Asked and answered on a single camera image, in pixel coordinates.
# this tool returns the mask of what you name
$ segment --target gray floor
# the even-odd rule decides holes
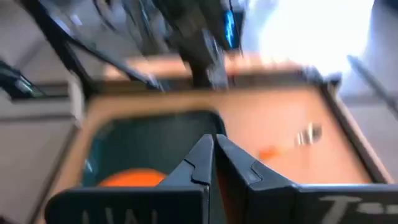
[[[396,44],[398,12],[380,4],[379,1],[375,3],[371,11],[372,0],[334,1],[337,3],[330,3],[327,7],[317,2],[333,1],[301,0],[291,2],[296,3],[286,5],[271,0],[248,1],[249,4],[246,7],[248,7],[249,21],[246,24],[243,37],[245,51],[257,52],[265,58],[276,55],[280,58],[287,57],[304,63],[313,62],[323,73],[335,72],[335,70],[343,71],[343,81],[338,94],[346,103],[388,171],[395,180],[398,180],[398,166],[396,165],[398,151],[395,147],[398,145],[398,138],[396,138],[397,116],[392,112],[391,105],[387,105],[382,100],[362,74],[349,65],[345,57],[347,54],[351,54],[359,58],[361,65],[376,79],[382,90],[398,103],[398,76],[396,75],[398,70],[398,44]],[[336,11],[330,9],[339,9],[341,6],[344,6],[345,10],[339,12],[339,18],[335,18]],[[356,11],[358,16],[352,16],[352,11]],[[128,38],[115,35],[104,28],[89,1],[83,1],[63,13],[55,13],[60,17],[65,17],[65,14],[72,17],[77,15],[79,21],[75,21],[74,31],[85,40],[93,42],[98,50],[120,60],[140,56],[137,47]],[[319,24],[322,23],[327,26],[319,27]],[[19,68],[27,78],[34,82],[66,80],[69,72],[29,16],[19,6],[0,0],[0,30],[0,57],[3,60]],[[76,54],[89,75],[95,79],[103,78],[103,63],[79,50],[76,50]],[[3,93],[0,94],[0,119],[18,118],[29,114],[38,116],[70,114],[69,111],[68,100],[42,102],[34,105],[12,104],[6,100]],[[53,148],[61,145],[63,139],[59,137],[66,136],[72,123],[73,121],[69,120],[62,121],[62,123],[49,121],[45,124],[36,123],[36,125],[27,124],[26,126],[17,124],[12,127],[9,126],[10,124],[0,123],[2,144],[8,145],[4,142],[9,142],[9,145],[12,146],[9,149],[2,149],[2,155],[13,155],[10,161],[24,163],[20,168],[11,169],[9,172],[7,170],[4,174],[0,171],[2,179],[4,179],[3,176],[10,179],[9,184],[0,187],[0,193],[3,190],[12,190],[12,184],[19,183],[20,180],[11,177],[25,176],[27,165],[37,166],[38,170],[44,174],[40,177],[34,175],[29,177],[32,182],[43,180],[48,175],[52,164],[43,166],[41,162],[49,161],[59,153],[59,151],[51,151],[43,146],[48,142]],[[29,137],[34,144],[26,145],[24,141],[28,143],[29,141],[26,140],[27,138],[22,139],[21,135]],[[9,162],[0,163],[0,167],[3,168],[8,165],[10,165]],[[0,196],[0,212],[2,212],[0,215],[7,214],[18,223],[25,223],[29,212],[14,213],[13,208],[18,205],[11,202],[15,200],[12,195]]]

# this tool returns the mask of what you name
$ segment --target metal frame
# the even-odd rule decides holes
[[[19,3],[32,16],[54,51],[59,56],[63,65],[80,79],[85,100],[98,94],[100,89],[96,85],[96,82],[87,74],[87,71],[78,60],[70,45],[74,45],[97,59],[115,66],[117,69],[123,71],[130,80],[140,81],[147,85],[149,89],[163,90],[159,82],[156,80],[150,79],[138,71],[129,68],[127,65],[102,54],[100,51],[93,49],[88,44],[83,43],[69,30],[62,28],[63,22],[61,20],[56,20],[56,18],[52,18],[48,10],[39,0],[20,0]]]

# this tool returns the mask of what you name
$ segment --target orange game piece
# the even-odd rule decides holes
[[[275,146],[269,146],[263,150],[260,150],[259,159],[262,161],[271,159],[275,156],[278,156],[280,153],[282,153],[282,149],[275,147]]]
[[[153,169],[130,169],[104,179],[101,187],[155,187],[166,175]]]

